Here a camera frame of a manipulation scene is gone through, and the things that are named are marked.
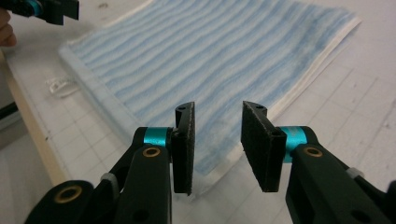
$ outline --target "striped towel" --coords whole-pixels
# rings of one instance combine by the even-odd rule
[[[128,143],[140,126],[175,126],[175,107],[196,103],[199,194],[242,154],[242,101],[273,118],[359,22],[291,0],[155,0],[60,54]]]

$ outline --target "brass screw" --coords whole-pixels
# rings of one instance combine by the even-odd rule
[[[75,200],[82,192],[82,188],[79,185],[73,185],[66,187],[59,191],[54,201],[56,203],[70,203]]]
[[[143,156],[145,157],[156,157],[160,155],[161,151],[157,147],[149,147],[143,150]]]
[[[305,152],[305,154],[307,154],[307,155],[309,155],[309,156],[311,156],[311,157],[322,157],[323,156],[323,153],[319,150],[319,149],[317,149],[317,148],[314,148],[314,147],[306,147],[306,148],[304,148],[304,152]]]

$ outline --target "folded towel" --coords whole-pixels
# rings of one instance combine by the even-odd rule
[[[155,0],[60,54],[128,143],[140,126],[175,126],[174,108],[196,103],[199,194],[242,155],[242,101],[273,118],[359,22],[291,0]]]

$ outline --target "black device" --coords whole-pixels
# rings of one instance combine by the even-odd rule
[[[277,192],[292,166],[286,203],[293,223],[396,223],[396,181],[384,193],[318,141],[309,127],[275,127],[263,105],[243,103],[241,142],[262,191]]]
[[[0,7],[23,17],[63,25],[64,16],[78,20],[78,0],[1,0]]]
[[[176,108],[176,128],[138,128],[95,189],[66,181],[43,197],[26,223],[172,223],[169,163],[174,192],[190,195],[194,141],[194,103],[187,103]]]

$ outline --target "white tabletop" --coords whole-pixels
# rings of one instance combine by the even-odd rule
[[[305,2],[347,7],[362,24],[350,46],[273,123],[310,126],[331,153],[386,190],[396,179],[396,2]],[[67,179],[97,184],[128,144],[80,91],[62,99],[50,94],[46,80],[67,76],[57,50],[146,3],[81,1],[80,20],[66,19],[64,26],[12,18],[19,43],[3,51]],[[282,172],[280,192],[264,194],[244,156],[208,193],[188,205],[174,203],[174,223],[291,223],[284,202],[290,166]]]

